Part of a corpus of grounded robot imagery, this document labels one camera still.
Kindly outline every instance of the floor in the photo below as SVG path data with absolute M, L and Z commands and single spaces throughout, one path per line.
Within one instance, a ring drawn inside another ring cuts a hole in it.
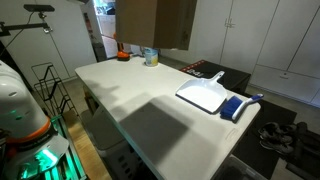
M 182 68 L 186 66 L 187 64 L 178 62 L 171 59 L 166 58 L 159 58 L 159 61 L 163 64 L 166 64 L 168 66 L 171 66 L 175 69 Z M 69 82 L 65 83 L 66 88 L 71 96 L 72 101 L 74 102 L 79 114 L 82 114 L 83 112 L 88 111 L 88 107 L 84 100 L 84 93 L 83 93 L 83 85 L 79 79 L 75 79 Z M 316 133 L 320 133 L 320 123 L 318 122 L 320 120 L 320 108 L 313 107 L 283 96 L 276 95 L 274 93 L 270 93 L 268 91 L 248 86 L 247 93 L 249 94 L 256 94 L 256 93 L 263 93 L 265 95 L 265 100 L 272 102 L 274 104 L 277 104 L 279 106 L 282 106 L 284 108 L 290 109 L 292 111 L 297 112 L 297 117 L 295 119 L 295 123 L 297 122 L 307 122 L 308 127 L 311 131 L 314 131 Z M 39 97 L 37 95 L 34 95 L 35 98 L 40 102 Z M 79 122 L 76 122 L 73 126 L 77 126 L 77 131 L 80 133 L 81 137 L 86 136 L 83 128 L 81 127 L 81 124 Z M 272 179 L 273 180 L 282 180 L 282 179 L 301 179 L 295 174 L 291 173 L 290 171 L 285 169 L 286 163 L 283 160 L 279 160 L 277 167 L 273 173 Z M 108 174 L 104 174 L 104 179 L 111 179 Z

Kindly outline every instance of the black mat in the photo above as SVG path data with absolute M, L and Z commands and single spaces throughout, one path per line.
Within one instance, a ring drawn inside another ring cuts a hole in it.
M 181 71 L 194 75 L 196 77 L 211 78 L 218 71 L 224 70 L 226 72 L 224 75 L 226 78 L 224 78 L 223 83 L 220 83 L 223 84 L 223 86 L 226 89 L 229 89 L 236 93 L 243 94 L 244 90 L 242 90 L 242 88 L 239 89 L 234 87 L 238 86 L 238 83 L 240 82 L 239 79 L 246 79 L 246 77 L 250 77 L 250 75 L 248 76 L 246 75 L 246 73 L 238 72 L 232 69 L 228 69 L 226 71 L 226 68 L 220 66 L 220 69 L 213 68 L 212 66 L 217 66 L 212 65 L 213 63 L 210 64 L 208 62 L 199 62 L 182 68 Z M 190 69 L 195 69 L 196 71 L 192 71 L 190 73 L 188 72 L 188 70 Z M 297 113 L 264 100 L 259 101 L 259 103 L 261 105 L 261 110 L 259 114 L 254 119 L 251 126 L 248 128 L 247 132 L 243 135 L 237 147 L 235 147 L 233 154 L 240 160 L 242 160 L 244 163 L 249 165 L 251 168 L 259 172 L 262 176 L 264 176 L 267 179 L 270 179 L 273 174 L 274 168 L 276 167 L 276 164 L 278 162 L 279 154 L 275 151 L 266 150 L 261 147 L 259 143 L 260 138 L 257 130 L 267 122 L 277 122 L 280 125 L 292 124 Z
M 261 147 L 257 130 L 267 122 L 277 122 L 280 125 L 292 124 L 297 113 L 268 101 L 261 100 L 259 103 L 260 112 L 233 151 L 233 155 L 265 178 L 270 179 L 277 165 L 279 154 Z

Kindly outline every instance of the blue brush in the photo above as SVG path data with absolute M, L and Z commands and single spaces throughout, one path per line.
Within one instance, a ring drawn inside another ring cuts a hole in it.
M 246 101 L 242 101 L 238 97 L 233 96 L 221 109 L 221 118 L 231 119 L 235 123 L 249 104 L 255 103 L 262 98 L 263 94 L 257 94 L 247 99 Z

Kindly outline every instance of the white table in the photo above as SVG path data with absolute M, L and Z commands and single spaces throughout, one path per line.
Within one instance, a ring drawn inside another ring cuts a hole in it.
M 250 105 L 237 124 L 175 96 L 194 77 L 143 58 L 76 69 L 94 98 L 159 179 L 210 179 L 260 109 Z M 228 91 L 228 99 L 235 93 Z

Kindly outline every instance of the white drawer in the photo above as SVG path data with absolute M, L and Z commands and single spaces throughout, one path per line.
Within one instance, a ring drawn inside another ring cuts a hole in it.
M 319 79 L 259 65 L 256 66 L 250 83 L 309 103 L 320 87 Z
M 320 107 L 320 89 L 319 89 L 317 95 L 313 98 L 311 104 L 314 104 L 314 105 Z

